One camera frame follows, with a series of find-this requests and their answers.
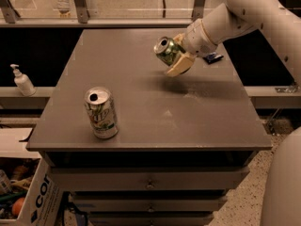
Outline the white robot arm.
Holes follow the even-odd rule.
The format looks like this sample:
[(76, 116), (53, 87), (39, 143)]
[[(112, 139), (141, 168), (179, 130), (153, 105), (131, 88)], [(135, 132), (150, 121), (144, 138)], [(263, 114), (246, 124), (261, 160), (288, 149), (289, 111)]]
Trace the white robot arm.
[[(267, 39), (297, 84), (301, 84), (301, 19), (278, 0), (226, 0), (176, 37), (187, 53), (166, 72), (177, 76), (196, 57), (224, 40), (254, 29)], [(301, 127), (278, 145), (266, 181), (260, 226), (301, 226)]]

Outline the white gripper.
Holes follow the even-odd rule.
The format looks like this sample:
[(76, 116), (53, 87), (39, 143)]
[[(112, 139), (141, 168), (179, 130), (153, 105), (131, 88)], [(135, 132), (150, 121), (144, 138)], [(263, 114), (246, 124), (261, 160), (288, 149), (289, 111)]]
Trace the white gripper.
[(206, 57), (214, 52), (217, 45), (212, 42), (202, 19), (191, 23), (184, 33), (178, 34), (173, 40), (180, 45), (186, 53), (180, 57), (165, 72), (166, 76), (175, 77), (189, 70), (195, 63), (197, 57)]

